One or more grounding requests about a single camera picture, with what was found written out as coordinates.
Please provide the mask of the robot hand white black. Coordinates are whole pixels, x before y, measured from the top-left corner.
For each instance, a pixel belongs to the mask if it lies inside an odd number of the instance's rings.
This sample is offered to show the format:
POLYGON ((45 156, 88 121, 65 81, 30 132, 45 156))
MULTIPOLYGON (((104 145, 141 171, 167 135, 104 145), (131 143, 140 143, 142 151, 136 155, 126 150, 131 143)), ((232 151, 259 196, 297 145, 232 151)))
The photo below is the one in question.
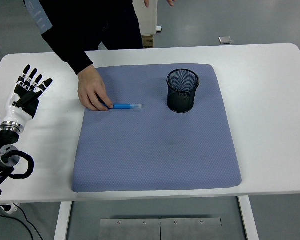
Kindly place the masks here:
POLYGON ((38 70, 30 70, 28 64, 18 77, 5 104, 6 115, 3 125, 25 127, 26 123, 35 117, 39 106, 39 97, 47 90, 53 80, 51 78, 41 81, 43 76, 36 75, 38 70))

